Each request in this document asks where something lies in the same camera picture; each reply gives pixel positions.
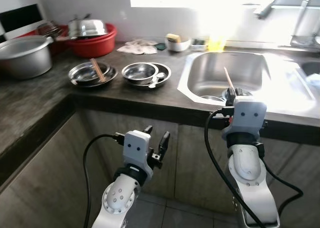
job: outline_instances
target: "drain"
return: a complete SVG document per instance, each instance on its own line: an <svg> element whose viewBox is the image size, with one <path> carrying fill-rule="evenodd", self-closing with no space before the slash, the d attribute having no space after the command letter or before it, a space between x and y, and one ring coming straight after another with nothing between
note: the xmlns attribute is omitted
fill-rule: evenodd
<svg viewBox="0 0 320 228"><path fill-rule="evenodd" d="M242 96L252 96L252 93L250 93L247 90L241 89L242 90ZM221 98L223 101L226 101L228 97L228 89L223 90Z"/></svg>

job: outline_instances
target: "floor tile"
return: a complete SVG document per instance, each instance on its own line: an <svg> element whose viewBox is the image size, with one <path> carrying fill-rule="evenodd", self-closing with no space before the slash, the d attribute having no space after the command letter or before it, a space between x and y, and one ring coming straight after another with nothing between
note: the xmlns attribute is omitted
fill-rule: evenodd
<svg viewBox="0 0 320 228"><path fill-rule="evenodd" d="M203 216L210 217L210 218L214 217L214 213L210 210L199 208L199 207L185 204L185 203L181 203L181 202L178 202L175 200L167 200L166 205L167 205L167 207L179 209L179 210L186 211L189 213L203 215Z"/></svg>
<svg viewBox="0 0 320 228"><path fill-rule="evenodd" d="M213 213L213 218L215 220L220 220L220 221L223 221L223 222L238 223L236 215Z"/></svg>
<svg viewBox="0 0 320 228"><path fill-rule="evenodd" d="M165 206L138 199L127 215L126 228L161 228L164 212Z"/></svg>
<svg viewBox="0 0 320 228"><path fill-rule="evenodd" d="M162 228L212 228L213 224L212 218L166 207Z"/></svg>
<svg viewBox="0 0 320 228"><path fill-rule="evenodd" d="M155 196L152 194L147 194L147 193L140 193L138 196L138 199L149 201L149 202L160 204L160 205L166 205L166 201L167 201L167 199L165 198Z"/></svg>
<svg viewBox="0 0 320 228"><path fill-rule="evenodd" d="M213 221L213 228L239 228L239 226L236 223L229 223L215 219Z"/></svg>

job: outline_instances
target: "stainless steel sink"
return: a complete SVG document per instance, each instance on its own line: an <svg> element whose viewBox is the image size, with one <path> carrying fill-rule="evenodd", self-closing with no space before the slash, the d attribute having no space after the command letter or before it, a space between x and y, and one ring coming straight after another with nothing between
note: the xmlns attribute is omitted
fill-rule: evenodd
<svg viewBox="0 0 320 228"><path fill-rule="evenodd" d="M177 89L194 102L225 105L229 84L224 67L236 88L263 99L268 107L288 109L296 102L315 99L296 71L298 64L276 55L247 52L189 55Z"/></svg>

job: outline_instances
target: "kitchen countertop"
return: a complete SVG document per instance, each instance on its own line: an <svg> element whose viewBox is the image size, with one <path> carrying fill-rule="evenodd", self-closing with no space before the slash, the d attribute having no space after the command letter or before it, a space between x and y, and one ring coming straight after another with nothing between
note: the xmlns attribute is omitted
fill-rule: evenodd
<svg viewBox="0 0 320 228"><path fill-rule="evenodd" d="M115 67L118 75L111 83L95 89L77 89L70 84L69 70L87 61L70 51L53 58L53 68L39 77L25 81L0 78L0 184L35 153L77 107L203 126L209 111L220 106L195 103L177 90L190 53L164 50L154 55L132 55L113 51L97 60ZM295 56L299 60L306 58L301 52ZM155 90L134 89L124 81L121 70L135 62L165 64L171 68L171 78ZM306 115L267 113L269 126L261 135L320 145L320 112L317 109L312 112ZM220 129L223 124L223 120L218 119L212 127Z"/></svg>

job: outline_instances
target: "chopsticks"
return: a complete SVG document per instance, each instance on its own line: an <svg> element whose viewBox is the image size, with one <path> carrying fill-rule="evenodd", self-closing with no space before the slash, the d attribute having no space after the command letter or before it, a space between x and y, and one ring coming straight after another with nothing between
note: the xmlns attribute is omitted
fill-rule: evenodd
<svg viewBox="0 0 320 228"><path fill-rule="evenodd" d="M106 81L106 78L105 78L105 76L102 74L101 69L100 69L98 63L96 62L96 60L95 60L95 59L90 59L90 61L91 61L92 65L93 65L96 73L98 74L98 76L99 76L99 78L100 78L100 81L101 81L101 82L105 82L105 81Z"/></svg>
<svg viewBox="0 0 320 228"><path fill-rule="evenodd" d="M231 82L231 79L230 79L230 76L229 76L227 68L226 67L223 67L223 68L224 68L225 76L226 76L226 79L228 80L230 88L232 88L234 90L234 93L236 93L234 85Z"/></svg>

